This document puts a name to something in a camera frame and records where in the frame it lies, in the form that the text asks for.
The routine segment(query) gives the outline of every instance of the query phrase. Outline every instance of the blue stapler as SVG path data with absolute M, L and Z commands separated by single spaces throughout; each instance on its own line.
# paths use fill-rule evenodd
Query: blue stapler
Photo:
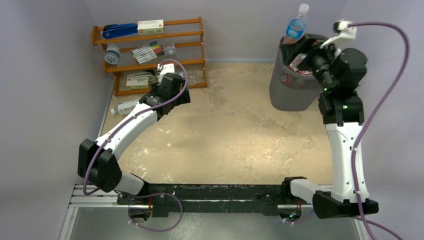
M 112 24 L 103 28 L 103 38 L 113 39 L 137 33 L 137 23 Z

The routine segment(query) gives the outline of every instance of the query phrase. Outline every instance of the tape roll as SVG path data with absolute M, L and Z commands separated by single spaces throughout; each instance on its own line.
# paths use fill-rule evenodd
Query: tape roll
M 106 53 L 104 54 L 104 60 L 108 64 L 116 65 L 119 63 L 121 49 L 115 45 L 107 46 Z

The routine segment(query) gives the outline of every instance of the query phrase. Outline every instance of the water bottle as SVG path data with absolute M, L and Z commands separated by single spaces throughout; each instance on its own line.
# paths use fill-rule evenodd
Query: water bottle
M 306 29 L 309 5 L 302 3 L 297 16 L 290 20 L 282 44 L 294 44 L 299 41 Z

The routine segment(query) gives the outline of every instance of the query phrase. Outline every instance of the bottle label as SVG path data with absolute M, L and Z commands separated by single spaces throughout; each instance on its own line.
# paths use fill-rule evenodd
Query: bottle label
M 292 39 L 299 39 L 302 37 L 305 29 L 305 22 L 299 19 L 292 19 L 287 27 L 285 34 Z

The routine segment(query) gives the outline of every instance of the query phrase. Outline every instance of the plastic bottle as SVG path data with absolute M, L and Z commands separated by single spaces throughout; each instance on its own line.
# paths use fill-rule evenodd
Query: plastic bottle
M 136 105 L 138 103 L 139 103 L 139 98 L 135 99 L 135 100 L 131 100 L 131 101 L 120 102 L 120 103 L 118 103 L 117 107 L 110 109 L 110 113 L 113 114 L 113 115 L 115 115 L 115 114 L 120 114 L 120 115 L 129 114 L 136 107 Z
M 309 5 L 302 3 L 296 17 L 292 18 L 288 23 L 282 44 L 294 44 L 302 38 L 306 29 L 308 11 Z

